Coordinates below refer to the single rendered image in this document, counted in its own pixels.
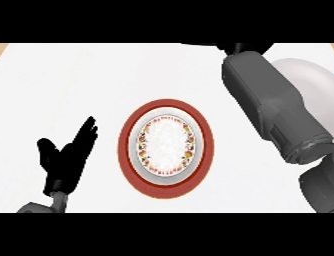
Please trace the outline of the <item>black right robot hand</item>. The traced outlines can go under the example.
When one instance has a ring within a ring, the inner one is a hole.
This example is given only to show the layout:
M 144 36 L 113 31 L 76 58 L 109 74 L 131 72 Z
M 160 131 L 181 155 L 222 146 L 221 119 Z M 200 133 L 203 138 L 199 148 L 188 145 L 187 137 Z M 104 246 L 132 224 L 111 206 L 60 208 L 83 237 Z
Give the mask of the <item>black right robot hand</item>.
M 274 46 L 272 43 L 199 43 L 199 46 L 216 46 L 228 55 L 237 55 L 243 52 L 253 51 L 265 54 Z

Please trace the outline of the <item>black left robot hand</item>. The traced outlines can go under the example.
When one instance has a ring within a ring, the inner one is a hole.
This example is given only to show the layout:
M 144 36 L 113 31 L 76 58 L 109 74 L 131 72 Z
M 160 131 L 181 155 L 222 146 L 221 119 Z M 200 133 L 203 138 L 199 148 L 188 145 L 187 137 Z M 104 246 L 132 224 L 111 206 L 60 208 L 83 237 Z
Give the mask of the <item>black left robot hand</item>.
M 51 196 L 57 192 L 72 194 L 76 190 L 86 160 L 98 139 L 95 118 L 89 117 L 72 143 L 58 149 L 48 138 L 38 141 L 41 165 L 48 173 L 44 193 Z

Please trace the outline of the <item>white patterned plate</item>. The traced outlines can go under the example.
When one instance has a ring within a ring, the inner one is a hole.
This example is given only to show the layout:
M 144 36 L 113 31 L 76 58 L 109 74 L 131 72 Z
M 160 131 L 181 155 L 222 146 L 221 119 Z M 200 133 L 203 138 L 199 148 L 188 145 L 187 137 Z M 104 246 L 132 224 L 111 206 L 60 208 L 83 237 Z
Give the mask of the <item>white patterned plate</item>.
M 169 186 L 185 181 L 205 154 L 205 133 L 194 116 L 178 107 L 141 115 L 129 136 L 129 158 L 141 177 Z

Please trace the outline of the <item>plain white plate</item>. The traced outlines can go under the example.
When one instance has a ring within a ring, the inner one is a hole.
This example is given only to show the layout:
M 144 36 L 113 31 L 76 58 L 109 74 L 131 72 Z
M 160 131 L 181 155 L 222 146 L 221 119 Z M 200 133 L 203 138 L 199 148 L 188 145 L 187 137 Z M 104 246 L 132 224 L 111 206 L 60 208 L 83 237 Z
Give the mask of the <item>plain white plate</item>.
M 334 137 L 334 73 L 296 58 L 277 60 L 272 65 L 300 91 L 306 109 Z

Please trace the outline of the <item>red round placemat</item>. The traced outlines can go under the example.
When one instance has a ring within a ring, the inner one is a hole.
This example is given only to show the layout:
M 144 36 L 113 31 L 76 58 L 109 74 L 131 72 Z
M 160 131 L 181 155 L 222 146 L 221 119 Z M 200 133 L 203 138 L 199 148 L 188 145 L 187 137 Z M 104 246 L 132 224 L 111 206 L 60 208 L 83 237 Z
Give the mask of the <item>red round placemat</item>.
M 182 181 L 181 183 L 169 186 L 153 185 L 137 173 L 135 168 L 132 167 L 131 158 L 129 158 L 129 136 L 131 130 L 135 126 L 137 120 L 141 118 L 141 115 L 145 114 L 150 110 L 159 107 L 178 107 L 181 110 L 187 111 L 194 119 L 199 121 L 200 128 L 205 133 L 205 154 L 200 161 L 197 170 L 194 171 L 193 176 Z M 202 183 L 213 161 L 215 155 L 215 140 L 213 133 L 205 116 L 200 111 L 184 101 L 175 99 L 160 99 L 147 103 L 131 115 L 119 138 L 119 161 L 120 167 L 125 174 L 125 177 L 135 187 L 135 189 L 148 195 L 153 198 L 171 199 L 185 195 Z

